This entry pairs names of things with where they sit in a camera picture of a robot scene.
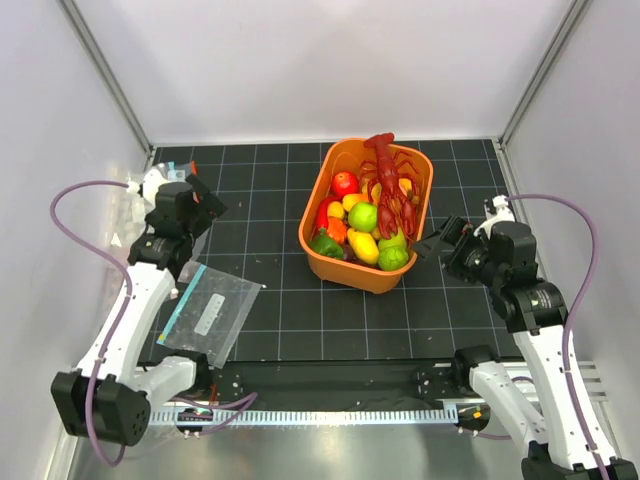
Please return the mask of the red toy lobster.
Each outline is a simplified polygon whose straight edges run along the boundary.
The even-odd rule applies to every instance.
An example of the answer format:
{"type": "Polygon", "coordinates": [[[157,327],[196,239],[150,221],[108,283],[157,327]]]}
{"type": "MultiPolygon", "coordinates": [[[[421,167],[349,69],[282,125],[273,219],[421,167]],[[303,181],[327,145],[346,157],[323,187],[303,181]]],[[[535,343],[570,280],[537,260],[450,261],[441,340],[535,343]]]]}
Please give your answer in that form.
{"type": "Polygon", "coordinates": [[[394,142],[391,132],[376,134],[363,143],[372,149],[374,160],[360,163],[361,178],[367,182],[367,197],[372,198],[375,186],[381,187],[378,200],[378,229],[384,239],[390,239],[399,230],[407,237],[416,231],[416,208],[412,200],[403,192],[401,179],[410,182],[412,192],[417,193],[416,176],[419,174],[411,155],[404,150],[391,152],[389,146],[394,142]]]}

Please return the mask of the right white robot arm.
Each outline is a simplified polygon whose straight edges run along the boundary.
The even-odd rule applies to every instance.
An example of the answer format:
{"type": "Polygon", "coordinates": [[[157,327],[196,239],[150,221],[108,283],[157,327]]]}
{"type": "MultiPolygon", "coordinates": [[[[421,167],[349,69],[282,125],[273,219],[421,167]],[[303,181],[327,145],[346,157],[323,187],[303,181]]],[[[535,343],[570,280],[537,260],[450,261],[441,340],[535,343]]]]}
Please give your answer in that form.
{"type": "Polygon", "coordinates": [[[538,402],[514,384],[487,346],[459,349],[450,382],[463,396],[478,394],[521,450],[526,479],[636,479],[634,464],[617,456],[604,434],[579,372],[562,294],[538,274],[536,239],[526,224],[491,219],[476,229],[451,216],[415,243],[424,259],[451,248],[444,270],[485,286],[525,360],[538,402]]]}

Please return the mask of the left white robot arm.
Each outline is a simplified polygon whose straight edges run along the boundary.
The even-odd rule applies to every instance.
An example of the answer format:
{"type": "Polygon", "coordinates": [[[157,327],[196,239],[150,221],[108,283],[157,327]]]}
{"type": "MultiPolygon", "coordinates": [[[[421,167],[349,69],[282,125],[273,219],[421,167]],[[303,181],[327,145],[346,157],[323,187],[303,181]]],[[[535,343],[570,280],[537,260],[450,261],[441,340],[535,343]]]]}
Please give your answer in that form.
{"type": "Polygon", "coordinates": [[[92,346],[71,371],[55,375],[51,394],[68,434],[134,446],[153,409],[178,396],[200,400],[211,390],[207,357],[191,347],[172,351],[148,372],[136,368],[162,304],[195,275],[197,242],[227,208],[193,173],[169,180],[149,172],[125,187],[152,206],[145,229],[125,264],[98,253],[124,283],[92,346]]]}

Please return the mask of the red toy chili pepper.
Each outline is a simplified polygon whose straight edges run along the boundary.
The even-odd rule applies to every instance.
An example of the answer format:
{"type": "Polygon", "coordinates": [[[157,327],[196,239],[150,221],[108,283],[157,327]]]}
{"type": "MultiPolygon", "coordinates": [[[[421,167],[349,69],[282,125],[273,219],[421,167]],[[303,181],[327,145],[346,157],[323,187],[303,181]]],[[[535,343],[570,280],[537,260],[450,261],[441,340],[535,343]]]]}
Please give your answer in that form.
{"type": "Polygon", "coordinates": [[[328,208],[329,205],[333,202],[339,202],[340,198],[338,196],[328,196],[321,201],[319,207],[316,212],[315,219],[315,232],[320,233],[325,231],[329,226],[329,216],[328,216],[328,208]]]}

